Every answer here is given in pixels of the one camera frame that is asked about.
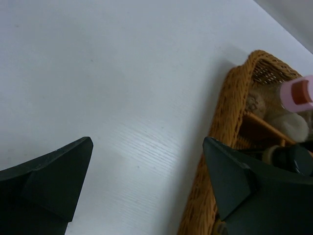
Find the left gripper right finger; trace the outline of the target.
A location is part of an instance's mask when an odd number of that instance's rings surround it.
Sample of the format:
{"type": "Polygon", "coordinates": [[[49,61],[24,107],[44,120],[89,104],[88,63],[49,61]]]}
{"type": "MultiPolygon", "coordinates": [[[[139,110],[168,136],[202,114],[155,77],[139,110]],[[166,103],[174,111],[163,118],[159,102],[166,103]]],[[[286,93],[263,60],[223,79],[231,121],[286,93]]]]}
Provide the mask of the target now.
{"type": "Polygon", "coordinates": [[[220,220],[230,235],[310,235],[313,174],[262,161],[266,149],[233,149],[207,137],[203,153],[220,220]]]}

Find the black cap pepper jar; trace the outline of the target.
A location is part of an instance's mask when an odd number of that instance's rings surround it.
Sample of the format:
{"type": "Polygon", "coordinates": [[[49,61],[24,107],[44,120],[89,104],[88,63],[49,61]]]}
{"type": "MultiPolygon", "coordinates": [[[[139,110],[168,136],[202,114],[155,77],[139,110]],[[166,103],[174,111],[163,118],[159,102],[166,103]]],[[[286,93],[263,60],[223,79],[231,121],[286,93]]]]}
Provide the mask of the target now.
{"type": "Polygon", "coordinates": [[[313,173],[313,154],[299,144],[267,148],[262,154],[262,161],[304,176],[311,176],[313,173]]]}

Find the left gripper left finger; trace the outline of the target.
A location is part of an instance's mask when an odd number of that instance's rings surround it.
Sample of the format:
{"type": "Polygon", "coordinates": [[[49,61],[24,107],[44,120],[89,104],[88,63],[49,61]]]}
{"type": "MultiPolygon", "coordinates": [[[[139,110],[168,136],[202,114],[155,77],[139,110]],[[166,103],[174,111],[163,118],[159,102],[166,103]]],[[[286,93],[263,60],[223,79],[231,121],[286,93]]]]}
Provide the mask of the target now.
{"type": "Polygon", "coordinates": [[[0,172],[2,235],[63,235],[73,220],[93,150],[82,137],[0,172]]]}

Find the pink cap spice jar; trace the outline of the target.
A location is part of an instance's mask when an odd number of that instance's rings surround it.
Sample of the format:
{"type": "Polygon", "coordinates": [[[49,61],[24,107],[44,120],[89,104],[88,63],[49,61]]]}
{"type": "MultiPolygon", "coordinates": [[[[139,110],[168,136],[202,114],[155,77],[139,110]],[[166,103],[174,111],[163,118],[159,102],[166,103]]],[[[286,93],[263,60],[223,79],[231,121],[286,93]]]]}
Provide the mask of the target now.
{"type": "Polygon", "coordinates": [[[313,77],[264,84],[248,93],[245,110],[295,142],[313,131],[313,77]]]}

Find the brown wicker divided basket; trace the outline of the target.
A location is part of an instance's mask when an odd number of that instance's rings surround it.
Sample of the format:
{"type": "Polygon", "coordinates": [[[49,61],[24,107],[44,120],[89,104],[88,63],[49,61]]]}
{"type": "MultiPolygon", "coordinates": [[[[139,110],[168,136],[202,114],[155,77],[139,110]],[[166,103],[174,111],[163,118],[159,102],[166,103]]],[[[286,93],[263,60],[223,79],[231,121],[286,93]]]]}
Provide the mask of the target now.
{"type": "MultiPolygon", "coordinates": [[[[211,123],[209,136],[230,147],[247,148],[293,141],[245,109],[247,95],[253,86],[275,84],[301,77],[296,70],[263,50],[255,50],[240,66],[225,77],[211,123]],[[257,143],[252,134],[242,133],[251,127],[266,138],[257,143]]],[[[200,158],[190,194],[178,228],[179,235],[210,235],[217,215],[210,176],[205,158],[200,158]]]]}

